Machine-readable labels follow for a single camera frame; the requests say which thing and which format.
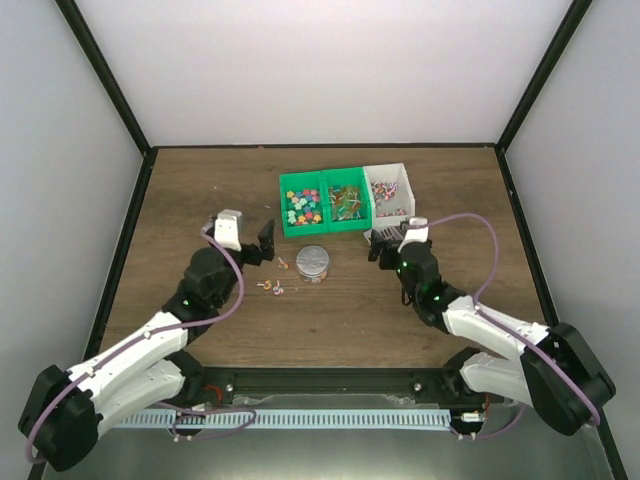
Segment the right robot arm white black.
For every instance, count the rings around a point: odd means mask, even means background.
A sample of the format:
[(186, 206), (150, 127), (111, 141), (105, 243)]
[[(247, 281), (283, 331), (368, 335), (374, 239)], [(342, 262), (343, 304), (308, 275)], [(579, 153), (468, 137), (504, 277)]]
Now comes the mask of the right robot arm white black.
[(458, 403), (477, 393), (506, 397), (567, 436), (598, 423), (616, 387), (580, 332), (519, 320), (455, 288), (442, 278), (427, 227), (405, 227), (393, 236), (367, 231), (369, 261), (396, 273), (403, 303), (423, 323), (481, 347), (454, 360), (444, 378), (447, 396)]

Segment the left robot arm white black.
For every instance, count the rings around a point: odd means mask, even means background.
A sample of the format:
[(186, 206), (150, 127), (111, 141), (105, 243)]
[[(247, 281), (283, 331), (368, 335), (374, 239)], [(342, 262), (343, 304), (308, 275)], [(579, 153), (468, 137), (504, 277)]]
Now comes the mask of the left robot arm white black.
[(66, 370), (52, 364), (36, 376), (18, 421), (29, 463), (65, 471), (124, 418), (203, 395), (200, 365), (186, 346), (238, 310), (243, 267), (275, 256), (274, 221), (262, 227), (257, 243), (244, 244), (241, 219), (241, 212), (226, 209), (202, 227), (206, 247), (192, 255), (175, 293), (142, 327), (88, 360)]

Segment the green bin candies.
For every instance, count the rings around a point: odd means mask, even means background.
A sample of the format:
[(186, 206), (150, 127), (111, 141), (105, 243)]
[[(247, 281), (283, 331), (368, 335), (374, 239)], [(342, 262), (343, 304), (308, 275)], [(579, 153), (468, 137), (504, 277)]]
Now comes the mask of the green bin candies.
[(365, 231), (372, 227), (371, 196), (363, 167), (322, 170), (321, 186), (329, 233)]
[(285, 237), (328, 232), (327, 194), (320, 171), (285, 173), (279, 177), (281, 216)]

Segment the lilac slotted plastic scoop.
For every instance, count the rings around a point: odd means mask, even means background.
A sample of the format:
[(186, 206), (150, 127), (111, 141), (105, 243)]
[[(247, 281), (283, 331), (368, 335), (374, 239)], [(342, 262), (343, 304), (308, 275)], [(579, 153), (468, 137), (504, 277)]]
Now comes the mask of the lilac slotted plastic scoop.
[(370, 245), (399, 245), (405, 237), (405, 230), (399, 225), (371, 228), (364, 232), (364, 237)]

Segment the white bin striped candies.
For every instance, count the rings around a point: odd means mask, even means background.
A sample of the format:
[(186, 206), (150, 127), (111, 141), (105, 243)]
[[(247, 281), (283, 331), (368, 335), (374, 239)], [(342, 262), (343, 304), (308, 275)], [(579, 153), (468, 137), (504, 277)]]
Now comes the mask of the white bin striped candies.
[(374, 229), (399, 226), (415, 215), (415, 197), (403, 163), (367, 165), (363, 173)]

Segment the round grey metal lid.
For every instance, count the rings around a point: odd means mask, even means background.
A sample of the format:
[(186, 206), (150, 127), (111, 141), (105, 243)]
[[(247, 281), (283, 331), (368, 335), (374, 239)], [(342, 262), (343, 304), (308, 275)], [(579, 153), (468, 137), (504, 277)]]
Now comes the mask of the round grey metal lid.
[(329, 270), (329, 253), (319, 245), (308, 245), (299, 250), (295, 260), (297, 270), (319, 273)]

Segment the clear plastic round container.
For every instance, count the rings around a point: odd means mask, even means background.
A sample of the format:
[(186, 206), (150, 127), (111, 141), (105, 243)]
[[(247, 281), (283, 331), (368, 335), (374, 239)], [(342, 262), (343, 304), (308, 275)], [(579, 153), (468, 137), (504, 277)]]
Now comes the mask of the clear plastic round container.
[(310, 284), (318, 284), (321, 283), (322, 281), (324, 281), (326, 279), (326, 277), (329, 274), (328, 270), (324, 270), (322, 272), (319, 273), (308, 273), (308, 272), (304, 272), (299, 270), (298, 274), (300, 276), (300, 278), (306, 282), (306, 283), (310, 283)]

